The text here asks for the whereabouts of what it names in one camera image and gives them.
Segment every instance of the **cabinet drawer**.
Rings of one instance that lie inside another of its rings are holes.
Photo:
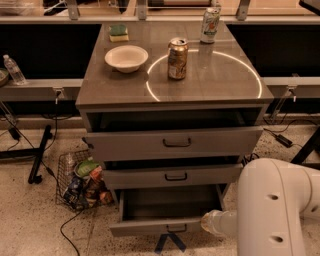
[[[206,156],[243,156],[253,151],[259,126],[174,131],[89,133],[86,139],[99,162]]]
[[[114,190],[232,183],[239,177],[241,169],[241,164],[179,166],[106,170],[103,176],[107,187]]]
[[[120,220],[113,236],[136,236],[201,230],[201,217],[222,210],[217,185],[122,190]]]

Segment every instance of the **terrazzo floor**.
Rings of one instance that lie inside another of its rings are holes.
[[[319,124],[318,117],[308,116],[307,118]],[[282,134],[292,140],[295,145],[289,149],[285,148],[275,141],[269,132],[263,132],[254,153],[260,157],[291,161],[317,126],[310,121],[301,120],[287,127],[290,118],[286,120],[281,125],[264,125],[263,127],[274,131],[287,128]],[[55,174],[57,174],[60,155],[87,149],[81,139],[86,132],[79,123],[81,120],[58,121],[56,139],[45,151],[43,157],[43,162]],[[55,123],[52,120],[20,120],[17,127],[37,147],[47,124],[52,126],[51,132],[54,133]],[[6,151],[16,144],[16,141],[6,131],[6,122],[0,122],[1,151]],[[11,150],[24,148],[30,148],[30,145],[22,137]],[[306,161],[320,163],[320,156],[313,152]],[[0,161],[0,255],[77,255],[76,250],[60,233],[61,226],[75,217],[75,213],[56,204],[56,181],[43,165],[39,169],[39,174],[43,178],[42,182],[32,185],[28,183],[32,163],[30,158]],[[236,194],[237,186],[232,184],[224,200],[228,210],[236,209]],[[159,236],[115,238],[108,226],[117,220],[118,210],[114,205],[101,206],[85,210],[67,223],[63,231],[73,242],[79,255],[157,255],[155,248]],[[303,235],[307,255],[320,255],[320,224],[305,222]],[[205,231],[179,233],[178,237],[186,245],[184,251],[181,251],[171,239],[167,239],[163,250],[158,255],[237,255],[236,239],[215,237]]]

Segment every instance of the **cable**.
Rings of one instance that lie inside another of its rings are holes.
[[[60,93],[57,92],[56,100],[55,100],[55,118],[53,119],[55,121],[55,132],[54,132],[51,144],[48,147],[46,147],[44,151],[46,151],[47,149],[49,149],[53,145],[53,143],[56,140],[57,133],[58,133],[58,101],[59,101],[60,94],[61,94],[61,92]]]
[[[12,149],[12,148],[14,148],[15,146],[17,146],[18,144],[19,144],[19,140],[17,141],[17,143],[16,144],[14,144],[13,146],[10,146],[8,149],[7,149],[7,151],[10,151],[10,149]]]
[[[282,117],[282,120],[280,121],[280,123],[278,123],[277,125],[280,125],[283,123],[284,119],[286,118],[288,113],[285,113],[285,115]],[[275,125],[275,124],[272,124],[272,123],[269,123],[265,118],[263,118],[263,121],[268,124],[268,125]]]
[[[250,154],[249,158],[247,158],[246,156],[243,157],[241,163],[243,166],[246,166],[249,162],[255,160],[255,159],[258,159],[260,158],[260,156],[256,153],[252,153]]]
[[[0,137],[5,135],[7,132],[9,132],[8,130],[4,131],[3,133],[0,134]]]
[[[266,129],[266,128],[263,128],[263,130],[266,132],[269,132],[273,137],[275,137],[275,138],[277,137],[277,135],[273,131]]]
[[[303,148],[303,146],[301,146],[300,144],[292,144],[291,146],[292,146],[292,147],[293,147],[293,146],[298,146],[298,147],[300,147],[300,148]]]
[[[65,223],[62,224],[62,226],[60,227],[60,233],[63,235],[63,237],[65,239],[68,240],[68,242],[73,246],[73,248],[76,250],[77,255],[80,256],[79,250],[77,249],[77,247],[72,243],[72,241],[63,233],[63,228],[65,225],[67,225],[70,221],[72,221],[73,219],[75,219],[76,217],[78,217],[84,210],[78,212],[75,216],[73,216],[71,219],[67,220]]]
[[[41,116],[42,116],[44,119],[55,120],[55,118],[57,118],[56,115],[53,115],[53,116],[50,116],[50,114],[47,114],[47,115],[48,115],[48,116],[45,116],[44,114],[41,114]],[[72,117],[74,117],[74,114],[71,114],[71,115],[66,116],[66,117],[60,117],[60,118],[57,118],[57,119],[60,121],[60,120],[67,120],[67,119],[70,119],[70,118],[72,118]]]
[[[283,130],[280,130],[280,131],[272,131],[272,130],[269,130],[269,129],[266,129],[266,128],[264,128],[264,130],[265,130],[265,131],[268,131],[268,132],[270,132],[270,133],[275,133],[275,132],[277,132],[277,133],[282,133],[282,132],[285,132],[285,131],[289,128],[289,126],[290,126],[291,124],[293,124],[294,122],[297,122],[297,121],[306,121],[306,122],[310,122],[310,123],[318,126],[317,123],[315,123],[315,122],[313,122],[312,120],[309,120],[309,119],[295,119],[295,120],[292,120],[292,121],[286,126],[286,128],[283,129]]]
[[[7,121],[9,122],[10,125],[13,126],[14,129],[16,129],[16,131],[29,143],[29,145],[34,148],[34,146],[32,145],[32,143],[27,139],[26,136],[24,136],[24,134],[19,130],[19,128],[14,124],[12,123],[7,117],[6,117]]]

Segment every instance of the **metal bracket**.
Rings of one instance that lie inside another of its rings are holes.
[[[80,17],[80,12],[78,9],[78,4],[76,0],[66,0],[69,17],[71,20],[78,20]]]
[[[293,77],[299,77],[298,74],[294,73],[292,74]],[[277,115],[279,114],[284,102],[290,97],[293,96],[293,102],[296,102],[297,96],[295,93],[295,90],[297,89],[298,85],[296,83],[294,84],[290,84],[287,86],[286,91],[284,92],[284,94],[282,95],[282,97],[280,98],[277,106],[274,108],[271,116],[270,116],[270,120],[271,123],[273,124]]]
[[[145,20],[147,18],[147,0],[137,1],[137,14],[139,20]]]
[[[8,120],[10,126],[15,126],[17,124],[17,120],[15,116],[12,114],[12,110],[2,101],[0,101],[0,108],[4,113],[4,116]]]
[[[237,20],[244,21],[248,15],[250,0],[241,0],[237,9]]]

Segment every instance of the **soda can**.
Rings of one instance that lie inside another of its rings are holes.
[[[109,190],[100,193],[100,202],[102,204],[112,204],[114,202],[112,194]]]
[[[97,168],[93,169],[89,175],[95,182],[99,182],[102,179],[102,167],[98,166]]]
[[[185,38],[171,39],[168,46],[168,76],[183,79],[187,73],[188,43]]]
[[[220,20],[219,7],[209,7],[203,15],[200,41],[204,43],[214,43],[214,37]]]

